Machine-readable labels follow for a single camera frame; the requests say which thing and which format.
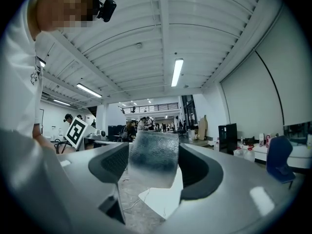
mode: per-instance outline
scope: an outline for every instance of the neck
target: neck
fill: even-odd
[[[37,1],[30,1],[27,11],[27,23],[31,37],[36,40],[41,32],[37,22]]]

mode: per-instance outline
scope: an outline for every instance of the black fisheye border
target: black fisheye border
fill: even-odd
[[[24,0],[0,0],[1,4],[1,35],[6,28],[8,21],[15,14],[20,4]],[[300,23],[310,47],[312,46],[311,24],[311,0],[283,0],[291,9],[294,16]],[[9,195],[3,180],[0,181],[0,190],[4,208],[2,208],[4,218],[2,218],[2,230],[4,233],[14,233],[23,229],[23,231],[32,231],[34,233],[44,233],[36,223],[21,210],[18,203]],[[309,230],[311,227],[311,214],[307,214],[312,206],[312,181],[311,170],[308,171],[303,186],[294,199],[289,209],[273,225],[268,226],[266,233],[276,234],[278,231],[287,229],[287,233],[296,233],[300,230]]]

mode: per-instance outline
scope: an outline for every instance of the blue chair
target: blue chair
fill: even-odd
[[[287,159],[293,150],[293,146],[286,136],[274,137],[270,141],[267,153],[267,171],[281,183],[289,183],[289,189],[293,184],[295,175],[287,164]]]

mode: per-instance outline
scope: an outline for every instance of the chair leg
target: chair leg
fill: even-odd
[[[293,181],[290,182],[288,190],[291,189],[292,184],[293,184]]]

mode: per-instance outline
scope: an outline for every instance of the black computer case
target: black computer case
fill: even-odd
[[[233,155],[237,149],[236,123],[219,126],[220,152]]]

